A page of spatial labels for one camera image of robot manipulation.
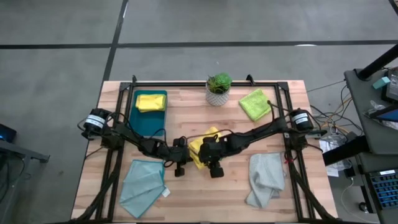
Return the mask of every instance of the white pot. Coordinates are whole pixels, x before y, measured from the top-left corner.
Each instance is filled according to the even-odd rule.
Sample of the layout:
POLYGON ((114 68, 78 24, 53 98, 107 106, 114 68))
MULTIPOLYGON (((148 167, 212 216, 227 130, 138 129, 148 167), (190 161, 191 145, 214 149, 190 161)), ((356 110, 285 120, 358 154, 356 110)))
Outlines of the white pot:
POLYGON ((229 97, 229 89, 223 94, 215 94, 212 93, 208 88, 207 88, 207 83, 206 83, 206 100, 209 102, 209 104, 213 106, 221 106, 224 105, 228 101, 229 97))

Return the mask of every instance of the lime green cloth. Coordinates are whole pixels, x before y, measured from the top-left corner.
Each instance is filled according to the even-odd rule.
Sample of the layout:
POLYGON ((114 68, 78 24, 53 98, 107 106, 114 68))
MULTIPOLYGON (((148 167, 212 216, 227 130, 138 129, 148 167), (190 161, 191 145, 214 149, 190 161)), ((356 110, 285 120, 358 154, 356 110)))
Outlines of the lime green cloth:
POLYGON ((271 106, 268 104, 268 97, 263 94, 261 89, 254 90, 244 98, 241 98, 239 104, 253 121, 258 121, 271 111, 271 106))

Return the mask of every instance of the yellow towel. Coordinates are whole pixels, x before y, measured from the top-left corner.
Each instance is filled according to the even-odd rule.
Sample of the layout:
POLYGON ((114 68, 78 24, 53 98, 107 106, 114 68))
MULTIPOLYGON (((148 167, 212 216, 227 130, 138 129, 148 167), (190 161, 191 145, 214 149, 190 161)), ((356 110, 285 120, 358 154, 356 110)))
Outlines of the yellow towel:
POLYGON ((193 162, 196 164, 196 166, 198 167, 198 169, 202 169, 205 167, 205 165, 203 163, 200 162, 199 160, 199 151, 200 151, 200 146, 203 144, 203 138, 205 137, 212 137, 215 136, 216 134, 218 135, 218 137, 221 137, 221 133, 216 133, 216 134, 210 134, 210 133, 215 133, 217 132, 218 129, 216 129, 215 127, 211 127, 209 130, 206 131, 205 134, 209 134, 206 136, 202 136, 200 138, 197 138, 195 140, 193 140, 188 147, 190 148, 189 150, 189 155, 191 156, 191 158, 193 159, 193 162))
POLYGON ((137 97, 136 108, 141 113, 164 111, 166 109, 166 96, 164 94, 141 94, 137 97))

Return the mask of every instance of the teal container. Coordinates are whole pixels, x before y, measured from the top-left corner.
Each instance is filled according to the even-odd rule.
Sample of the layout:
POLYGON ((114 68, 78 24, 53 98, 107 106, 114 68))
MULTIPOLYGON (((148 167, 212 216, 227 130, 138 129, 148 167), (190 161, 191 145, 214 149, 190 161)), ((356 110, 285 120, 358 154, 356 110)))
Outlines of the teal container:
MULTIPOLYGON (((166 124, 166 111, 167 111, 167 92, 165 90, 137 90, 134 92, 132 101, 130 124, 131 127, 140 135, 149 137, 155 134, 159 129, 165 128, 166 124), (164 111, 151 111, 141 113, 136 108, 136 101, 141 94, 163 94, 166 96, 166 108, 164 111)), ((164 131, 161 130, 154 136, 163 136, 164 131)))

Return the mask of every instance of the small succulent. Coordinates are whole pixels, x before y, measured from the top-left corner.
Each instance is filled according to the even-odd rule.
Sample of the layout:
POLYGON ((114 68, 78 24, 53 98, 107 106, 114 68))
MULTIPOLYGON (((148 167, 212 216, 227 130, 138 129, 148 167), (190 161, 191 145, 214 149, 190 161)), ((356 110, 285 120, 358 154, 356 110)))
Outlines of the small succulent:
POLYGON ((227 73, 220 73, 207 80, 208 89, 215 94, 223 94, 231 87, 232 78, 227 73))

